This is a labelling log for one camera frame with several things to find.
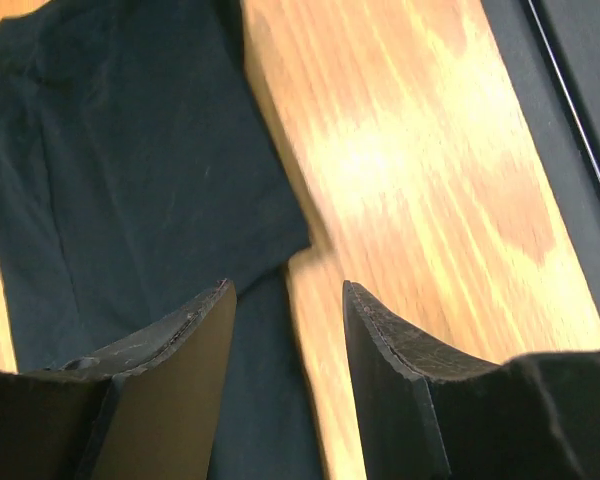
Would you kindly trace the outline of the black t-shirt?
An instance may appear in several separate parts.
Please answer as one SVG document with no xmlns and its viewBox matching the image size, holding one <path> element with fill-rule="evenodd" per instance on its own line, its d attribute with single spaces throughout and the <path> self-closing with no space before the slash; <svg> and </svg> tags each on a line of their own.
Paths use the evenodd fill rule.
<svg viewBox="0 0 600 480">
<path fill-rule="evenodd" d="M 212 479 L 320 479 L 283 266 L 308 227 L 237 1 L 52 1 L 0 21 L 0 270 L 17 367 L 57 368 L 221 279 Z"/>
</svg>

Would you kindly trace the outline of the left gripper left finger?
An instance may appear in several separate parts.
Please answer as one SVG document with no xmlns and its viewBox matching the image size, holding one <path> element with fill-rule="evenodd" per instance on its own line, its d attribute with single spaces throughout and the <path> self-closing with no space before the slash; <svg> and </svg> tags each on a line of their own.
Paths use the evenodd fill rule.
<svg viewBox="0 0 600 480">
<path fill-rule="evenodd" d="M 203 479 L 232 340 L 224 280 L 58 370 L 0 372 L 0 479 Z"/>
</svg>

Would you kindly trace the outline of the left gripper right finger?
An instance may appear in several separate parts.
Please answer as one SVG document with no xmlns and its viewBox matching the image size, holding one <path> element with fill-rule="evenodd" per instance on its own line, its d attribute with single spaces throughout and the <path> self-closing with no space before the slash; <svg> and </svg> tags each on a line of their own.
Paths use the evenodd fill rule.
<svg viewBox="0 0 600 480">
<path fill-rule="evenodd" d="M 600 352 L 497 365 L 343 285 L 346 350 L 371 479 L 600 479 Z"/>
</svg>

